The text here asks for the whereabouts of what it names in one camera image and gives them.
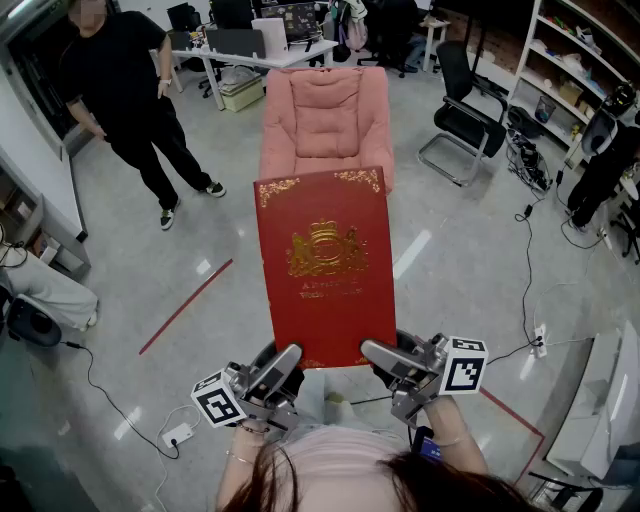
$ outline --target electrical socket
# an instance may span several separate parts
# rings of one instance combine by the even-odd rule
[[[193,430],[189,426],[188,423],[183,423],[182,425],[178,425],[173,430],[170,430],[166,434],[162,435],[162,440],[167,445],[167,448],[173,448],[173,444],[171,444],[171,440],[176,440],[176,445],[190,439],[193,436]]]
[[[609,235],[607,234],[607,230],[604,228],[600,228],[600,236],[602,237],[602,239],[604,240],[605,245],[607,246],[607,248],[610,251],[613,251],[613,245],[611,245],[611,239],[609,238]]]
[[[543,358],[547,355],[547,326],[542,324],[540,327],[536,328],[533,334],[535,335],[536,340],[540,338],[540,340],[535,342],[538,345],[535,348],[536,357],[538,359]]]

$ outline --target gold emblem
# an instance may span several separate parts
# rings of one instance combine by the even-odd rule
[[[341,237],[337,222],[320,219],[311,224],[309,234],[308,241],[293,234],[293,250],[287,249],[290,276],[328,276],[367,268],[366,242],[358,242],[353,226]]]

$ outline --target black and white marker cube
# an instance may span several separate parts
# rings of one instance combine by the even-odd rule
[[[468,395],[480,391],[489,352],[483,341],[451,337],[440,395]]]
[[[230,380],[224,370],[219,370],[198,382],[191,392],[191,399],[213,428],[247,417],[233,395]]]

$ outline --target red folder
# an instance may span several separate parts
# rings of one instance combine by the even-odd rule
[[[360,342],[396,344],[389,218],[379,167],[254,183],[277,348],[303,368],[367,364]]]

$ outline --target office chair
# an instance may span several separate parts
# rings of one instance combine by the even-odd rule
[[[579,492],[588,492],[589,495],[584,500],[577,512],[596,512],[602,503],[604,497],[604,491],[601,487],[579,487],[577,485],[571,485],[561,480],[548,478],[544,475],[529,471],[529,475],[548,482],[554,485],[559,485],[561,488],[557,490],[551,490],[551,492],[557,492],[556,496],[551,502],[551,508],[555,510],[563,510],[568,501],[577,495]]]
[[[473,79],[466,48],[460,41],[446,41],[438,45],[436,53],[442,68],[447,95],[443,98],[444,106],[439,108],[433,116],[433,122],[438,128],[449,133],[441,132],[427,142],[418,151],[418,160],[446,176],[456,185],[464,187],[474,180],[482,157],[484,155],[493,157],[502,146],[506,135],[502,120],[507,110],[507,102],[498,93]],[[481,92],[500,102],[502,114],[498,121],[462,102],[473,87],[477,87]],[[475,157],[469,178],[462,179],[454,176],[427,159],[426,152],[439,138],[453,142]]]
[[[622,257],[626,258],[631,252],[631,246],[636,250],[637,258],[635,264],[640,264],[640,249],[638,248],[638,237],[640,237],[640,201],[629,198],[629,203],[625,201],[620,205],[619,220],[612,220],[611,226],[618,226],[627,234],[627,250],[623,251]]]
[[[404,61],[411,50],[409,39],[420,17],[415,0],[366,1],[364,4],[368,11],[365,24],[369,41],[366,46],[372,57],[358,59],[358,66],[363,62],[375,62],[378,66],[397,69],[400,78],[404,78]]]

